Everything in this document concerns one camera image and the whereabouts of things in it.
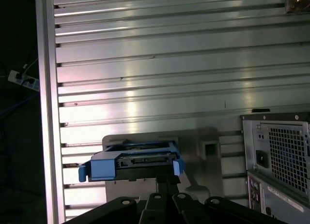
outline blue hard drive caddy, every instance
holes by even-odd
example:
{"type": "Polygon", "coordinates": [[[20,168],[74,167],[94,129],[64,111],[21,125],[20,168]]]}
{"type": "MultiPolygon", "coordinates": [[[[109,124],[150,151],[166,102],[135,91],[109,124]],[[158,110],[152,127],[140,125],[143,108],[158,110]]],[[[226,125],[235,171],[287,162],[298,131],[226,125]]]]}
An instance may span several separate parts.
{"type": "Polygon", "coordinates": [[[156,141],[108,146],[78,169],[80,182],[179,176],[185,164],[176,143],[156,141]]]}

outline metal slotted panel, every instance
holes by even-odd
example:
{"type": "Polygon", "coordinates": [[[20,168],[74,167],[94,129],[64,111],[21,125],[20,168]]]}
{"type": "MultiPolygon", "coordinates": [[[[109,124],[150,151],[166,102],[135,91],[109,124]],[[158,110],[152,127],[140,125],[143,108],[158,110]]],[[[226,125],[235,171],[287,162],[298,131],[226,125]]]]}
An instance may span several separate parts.
{"type": "MultiPolygon", "coordinates": [[[[309,109],[310,15],[283,6],[36,0],[48,222],[105,202],[105,184],[79,183],[78,165],[109,134],[210,127],[231,136],[253,108],[309,109]]],[[[244,173],[241,143],[223,144],[224,175],[244,173]]]]}

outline dark background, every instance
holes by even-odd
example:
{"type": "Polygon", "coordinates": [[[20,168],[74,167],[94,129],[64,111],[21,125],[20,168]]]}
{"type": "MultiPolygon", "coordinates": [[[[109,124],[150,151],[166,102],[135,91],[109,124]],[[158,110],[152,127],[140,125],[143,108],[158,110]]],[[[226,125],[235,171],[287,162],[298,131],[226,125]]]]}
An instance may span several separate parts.
{"type": "Polygon", "coordinates": [[[35,2],[0,0],[0,18],[0,224],[46,223],[40,97],[5,77],[37,58],[35,2]]]}

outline screw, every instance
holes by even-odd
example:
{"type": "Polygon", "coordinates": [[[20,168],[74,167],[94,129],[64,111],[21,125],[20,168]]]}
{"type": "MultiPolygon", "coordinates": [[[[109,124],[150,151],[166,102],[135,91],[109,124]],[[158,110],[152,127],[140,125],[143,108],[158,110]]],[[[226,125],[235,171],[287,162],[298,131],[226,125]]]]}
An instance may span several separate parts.
{"type": "Polygon", "coordinates": [[[185,196],[185,194],[179,194],[178,195],[178,198],[180,198],[180,199],[184,199],[186,196],[185,196]]]}
{"type": "Polygon", "coordinates": [[[127,200],[122,201],[122,204],[123,204],[123,205],[128,205],[128,204],[130,204],[130,201],[127,201],[127,200]]]}
{"type": "Polygon", "coordinates": [[[217,199],[212,199],[212,200],[211,200],[211,203],[217,205],[217,204],[219,204],[219,200],[217,200],[217,199]]]}

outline blue drive tray handle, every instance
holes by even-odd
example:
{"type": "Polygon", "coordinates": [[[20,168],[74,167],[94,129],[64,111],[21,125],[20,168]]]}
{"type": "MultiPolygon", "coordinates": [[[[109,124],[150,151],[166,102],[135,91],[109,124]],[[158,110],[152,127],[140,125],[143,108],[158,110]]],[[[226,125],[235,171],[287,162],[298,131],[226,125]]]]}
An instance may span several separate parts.
{"type": "Polygon", "coordinates": [[[185,168],[185,163],[175,142],[125,143],[108,146],[103,151],[93,155],[91,160],[79,167],[78,179],[80,182],[85,182],[87,177],[88,181],[115,180],[117,172],[126,168],[120,166],[120,160],[122,160],[122,165],[133,170],[137,167],[152,170],[155,166],[171,165],[176,176],[182,174],[185,168]],[[124,159],[128,159],[129,165],[124,162],[124,159]]]}

